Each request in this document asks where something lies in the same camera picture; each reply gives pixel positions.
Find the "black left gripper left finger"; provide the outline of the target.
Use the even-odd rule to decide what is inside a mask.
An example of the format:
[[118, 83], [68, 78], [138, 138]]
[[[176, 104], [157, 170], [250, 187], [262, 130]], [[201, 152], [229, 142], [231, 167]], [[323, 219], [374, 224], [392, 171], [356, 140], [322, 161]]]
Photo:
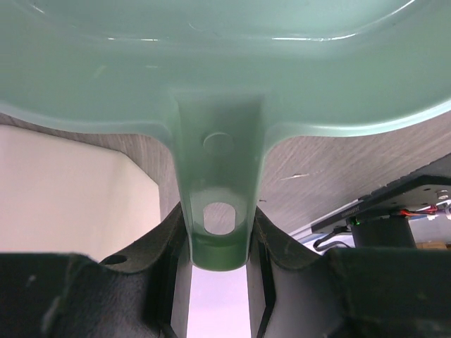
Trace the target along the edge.
[[183, 212], [101, 262], [1, 255], [2, 337], [185, 337], [192, 264]]

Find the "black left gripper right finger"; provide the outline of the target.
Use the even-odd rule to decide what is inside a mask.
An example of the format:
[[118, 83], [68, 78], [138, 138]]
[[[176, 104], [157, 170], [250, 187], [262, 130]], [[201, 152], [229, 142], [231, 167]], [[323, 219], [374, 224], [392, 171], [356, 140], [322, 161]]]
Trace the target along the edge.
[[246, 264], [253, 337], [449, 337], [450, 253], [314, 253], [255, 213]]

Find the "white translucent waste bin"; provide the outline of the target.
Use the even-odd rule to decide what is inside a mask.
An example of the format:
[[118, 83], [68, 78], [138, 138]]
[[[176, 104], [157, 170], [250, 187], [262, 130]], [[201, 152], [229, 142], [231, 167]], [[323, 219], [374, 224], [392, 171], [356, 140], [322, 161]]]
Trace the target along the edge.
[[[159, 188], [127, 156], [1, 127], [1, 255], [82, 254], [101, 262], [160, 225]], [[192, 267], [185, 337], [251, 335], [245, 272]]]

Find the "green dustpan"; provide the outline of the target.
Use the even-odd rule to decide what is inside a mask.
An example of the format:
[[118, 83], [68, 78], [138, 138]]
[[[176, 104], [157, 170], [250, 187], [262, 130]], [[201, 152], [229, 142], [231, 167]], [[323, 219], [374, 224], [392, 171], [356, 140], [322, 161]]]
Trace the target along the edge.
[[449, 110], [449, 1], [1, 2], [1, 111], [164, 144], [206, 270], [247, 262], [279, 142]]

